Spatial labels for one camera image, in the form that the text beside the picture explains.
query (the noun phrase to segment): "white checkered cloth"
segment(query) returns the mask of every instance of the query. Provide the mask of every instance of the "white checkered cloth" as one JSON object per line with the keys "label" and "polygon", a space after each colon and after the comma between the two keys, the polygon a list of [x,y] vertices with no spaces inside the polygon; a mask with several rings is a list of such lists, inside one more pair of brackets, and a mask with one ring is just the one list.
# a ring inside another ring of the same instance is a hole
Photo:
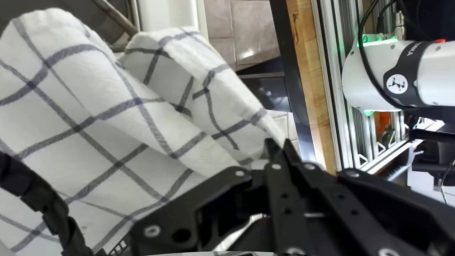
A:
{"label": "white checkered cloth", "polygon": [[[94,250],[285,135],[222,57],[191,29],[141,33],[117,60],[70,13],[16,19],[0,40],[0,149],[46,178]],[[0,191],[0,241],[60,255],[40,213]]]}

